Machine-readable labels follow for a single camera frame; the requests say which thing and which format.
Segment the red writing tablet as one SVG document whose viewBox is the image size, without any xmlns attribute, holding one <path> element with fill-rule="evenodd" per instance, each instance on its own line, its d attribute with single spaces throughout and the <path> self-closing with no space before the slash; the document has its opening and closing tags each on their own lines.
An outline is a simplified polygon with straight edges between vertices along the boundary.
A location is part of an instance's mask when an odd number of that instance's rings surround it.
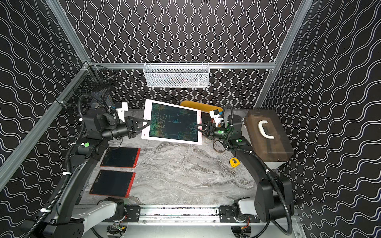
<svg viewBox="0 0 381 238">
<path fill-rule="evenodd" d="M 140 148 L 111 147 L 105 154 L 101 167 L 131 168 L 137 166 Z"/>
<path fill-rule="evenodd" d="M 101 170 L 89 193 L 93 195 L 128 198 L 135 175 L 134 172 Z"/>
</svg>

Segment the white writing tablet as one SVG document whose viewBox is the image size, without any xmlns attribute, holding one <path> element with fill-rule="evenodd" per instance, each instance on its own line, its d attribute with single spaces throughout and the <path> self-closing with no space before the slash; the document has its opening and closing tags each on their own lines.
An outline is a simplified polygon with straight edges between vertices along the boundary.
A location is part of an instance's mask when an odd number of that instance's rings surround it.
<svg viewBox="0 0 381 238">
<path fill-rule="evenodd" d="M 211 121 L 212 121 L 212 118 L 210 117 L 209 112 L 201 112 L 201 122 L 202 123 L 207 123 L 207 122 L 211 122 Z"/>
<path fill-rule="evenodd" d="M 201 110 L 147 99 L 143 118 L 142 139 L 202 145 Z"/>
</svg>

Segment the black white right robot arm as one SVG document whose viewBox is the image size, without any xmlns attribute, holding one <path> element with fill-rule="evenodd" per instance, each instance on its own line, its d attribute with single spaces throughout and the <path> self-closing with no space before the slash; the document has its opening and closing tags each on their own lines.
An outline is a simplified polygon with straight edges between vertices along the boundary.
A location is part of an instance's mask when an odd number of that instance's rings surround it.
<svg viewBox="0 0 381 238">
<path fill-rule="evenodd" d="M 224 151 L 242 163 L 257 184 L 255 198 L 234 201 L 231 214 L 237 222 L 247 226 L 257 216 L 265 227 L 256 235 L 260 237 L 270 223 L 284 235 L 293 233 L 294 195 L 288 178 L 278 175 L 269 162 L 289 161 L 294 150 L 280 119 L 274 110 L 250 110 L 245 117 L 234 114 L 231 105 L 222 112 L 210 111 L 213 121 L 195 125 L 205 137 L 220 142 Z"/>
</svg>

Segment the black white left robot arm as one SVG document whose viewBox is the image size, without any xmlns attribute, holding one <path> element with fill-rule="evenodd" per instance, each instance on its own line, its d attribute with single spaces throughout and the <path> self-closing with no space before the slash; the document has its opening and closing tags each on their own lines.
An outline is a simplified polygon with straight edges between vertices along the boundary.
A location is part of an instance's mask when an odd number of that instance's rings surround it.
<svg viewBox="0 0 381 238">
<path fill-rule="evenodd" d="M 74 144 L 65 156 L 65 170 L 58 186 L 48 202 L 34 219 L 26 219 L 21 230 L 26 238 L 81 237 L 101 221 L 123 218 L 124 208 L 118 200 L 107 201 L 95 209 L 104 210 L 103 215 L 89 218 L 74 217 L 76 199 L 81 194 L 89 176 L 109 147 L 109 141 L 127 136 L 135 138 L 151 121 L 126 116 L 123 121 L 113 107 L 108 107 L 89 94 L 77 101 L 81 128 Z"/>
</svg>

